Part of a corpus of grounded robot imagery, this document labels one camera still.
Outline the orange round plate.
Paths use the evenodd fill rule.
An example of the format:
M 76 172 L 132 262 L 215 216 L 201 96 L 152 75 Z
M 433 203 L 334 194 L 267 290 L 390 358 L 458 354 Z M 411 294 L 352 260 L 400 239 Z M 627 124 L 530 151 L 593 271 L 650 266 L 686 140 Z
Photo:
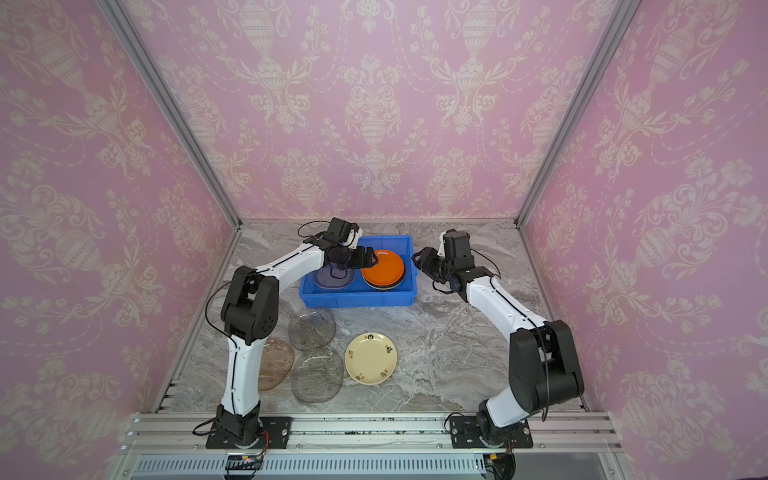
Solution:
M 379 284 L 389 284 L 405 277 L 405 264 L 398 254 L 389 250 L 376 250 L 376 253 L 379 263 L 372 268 L 362 269 L 362 277 Z

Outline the cream plate with flowers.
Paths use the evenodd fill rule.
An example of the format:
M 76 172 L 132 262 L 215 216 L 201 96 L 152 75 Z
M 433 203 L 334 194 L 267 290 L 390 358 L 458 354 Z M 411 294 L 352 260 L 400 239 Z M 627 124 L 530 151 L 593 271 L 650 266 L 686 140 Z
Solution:
M 344 353 L 347 374 L 362 385 L 378 385 L 388 380 L 398 364 L 395 343 L 386 335 L 363 333 L 353 339 Z

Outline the black round plate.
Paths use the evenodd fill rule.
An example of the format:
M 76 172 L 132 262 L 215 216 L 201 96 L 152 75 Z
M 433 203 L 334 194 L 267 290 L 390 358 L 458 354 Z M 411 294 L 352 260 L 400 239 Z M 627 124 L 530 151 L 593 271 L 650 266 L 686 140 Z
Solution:
M 367 277 L 365 277 L 365 276 L 363 277 L 363 280 L 364 280 L 364 282 L 365 282 L 365 284 L 366 284 L 367 286 L 369 286 L 370 288 L 372 288 L 372 289 L 374 289 L 374 290 L 376 290 L 376 291 L 390 291 L 390 290 L 394 290 L 394 289 L 398 288 L 398 286 L 399 286 L 400 284 L 402 284 L 402 283 L 403 283 L 403 281 L 404 281 L 404 278 L 405 278 L 405 277 L 401 277 L 401 278 L 400 278 L 400 279 L 398 279 L 397 281 L 394 281 L 394 282 L 392 282 L 392 283 L 389 283 L 389 284 L 379 284 L 379 283 L 374 283 L 374 282 L 371 282 L 371 281 L 370 281 L 370 280 L 369 280 Z

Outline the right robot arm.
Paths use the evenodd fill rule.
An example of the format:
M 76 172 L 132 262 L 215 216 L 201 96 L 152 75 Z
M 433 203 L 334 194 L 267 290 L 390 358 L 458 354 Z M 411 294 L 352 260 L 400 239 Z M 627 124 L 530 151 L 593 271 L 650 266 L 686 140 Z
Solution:
M 475 264 L 470 234 L 449 229 L 440 246 L 425 247 L 413 265 L 443 294 L 457 294 L 484 314 L 508 341 L 508 385 L 479 404 L 476 422 L 489 445 L 511 440 L 530 416 L 583 395 L 585 384 L 573 332 L 562 320 L 547 320 L 523 305 L 501 284 L 500 276 Z

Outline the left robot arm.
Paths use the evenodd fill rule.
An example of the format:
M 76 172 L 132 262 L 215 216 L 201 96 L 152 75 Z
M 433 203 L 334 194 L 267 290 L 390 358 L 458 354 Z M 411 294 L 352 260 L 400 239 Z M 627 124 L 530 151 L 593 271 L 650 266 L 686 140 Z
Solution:
M 304 238 L 290 253 L 235 270 L 220 313 L 219 332 L 228 340 L 228 363 L 224 393 L 212 420 L 214 434 L 238 448 L 266 447 L 258 377 L 267 339 L 278 322 L 280 294 L 328 265 L 341 270 L 375 266 L 378 258 L 373 248 L 359 244 L 362 236 L 358 224 L 334 217 L 325 230 Z

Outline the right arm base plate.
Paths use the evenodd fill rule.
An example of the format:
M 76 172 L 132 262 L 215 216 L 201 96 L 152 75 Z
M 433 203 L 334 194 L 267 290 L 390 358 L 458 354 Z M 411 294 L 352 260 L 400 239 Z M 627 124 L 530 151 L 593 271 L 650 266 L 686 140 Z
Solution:
M 443 425 L 451 437 L 454 449 L 530 449 L 534 446 L 526 420 L 506 427 L 498 427 L 484 415 L 449 414 Z

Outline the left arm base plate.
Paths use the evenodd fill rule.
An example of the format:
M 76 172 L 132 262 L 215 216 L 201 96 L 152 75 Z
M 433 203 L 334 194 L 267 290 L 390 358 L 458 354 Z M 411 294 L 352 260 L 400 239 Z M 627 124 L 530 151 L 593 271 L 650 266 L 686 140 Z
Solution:
M 266 416 L 244 421 L 217 419 L 205 447 L 208 450 L 283 450 L 287 448 L 292 423 L 293 419 L 286 416 Z

